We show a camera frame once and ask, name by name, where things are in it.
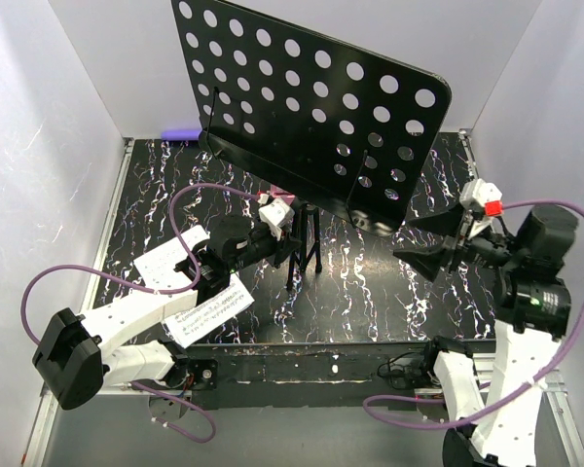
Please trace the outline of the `black folding music stand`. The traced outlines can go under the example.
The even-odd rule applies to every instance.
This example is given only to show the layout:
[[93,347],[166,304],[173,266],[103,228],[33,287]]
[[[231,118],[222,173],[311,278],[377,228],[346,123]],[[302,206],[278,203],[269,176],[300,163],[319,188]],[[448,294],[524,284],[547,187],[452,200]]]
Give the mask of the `black folding music stand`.
[[227,1],[171,9],[205,151],[368,234],[401,228],[444,78]]

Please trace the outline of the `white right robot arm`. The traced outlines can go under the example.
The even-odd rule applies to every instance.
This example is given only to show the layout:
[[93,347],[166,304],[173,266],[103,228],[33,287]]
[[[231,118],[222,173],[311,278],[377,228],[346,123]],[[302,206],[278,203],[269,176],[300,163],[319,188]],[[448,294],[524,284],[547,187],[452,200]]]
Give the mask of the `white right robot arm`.
[[550,204],[534,206],[517,233],[491,224],[501,204],[413,220],[442,242],[395,251],[425,279],[466,263],[494,274],[495,357],[489,393],[481,386],[469,347],[436,337],[424,350],[422,378],[441,386],[450,420],[442,461],[446,466],[533,466],[542,388],[533,376],[548,364],[566,335],[571,297],[558,274],[575,240],[577,218]]

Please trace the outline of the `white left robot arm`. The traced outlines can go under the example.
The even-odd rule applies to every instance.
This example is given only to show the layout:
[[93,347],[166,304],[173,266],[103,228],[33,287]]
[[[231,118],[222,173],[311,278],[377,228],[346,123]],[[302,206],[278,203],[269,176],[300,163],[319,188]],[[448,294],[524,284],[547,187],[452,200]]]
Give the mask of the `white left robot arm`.
[[255,221],[230,215],[211,232],[196,225],[137,258],[154,293],[57,312],[32,362],[60,407],[79,408],[102,388],[134,380],[182,386],[197,372],[187,347],[254,301],[238,272],[261,261],[278,266],[299,248],[292,217],[269,205]]

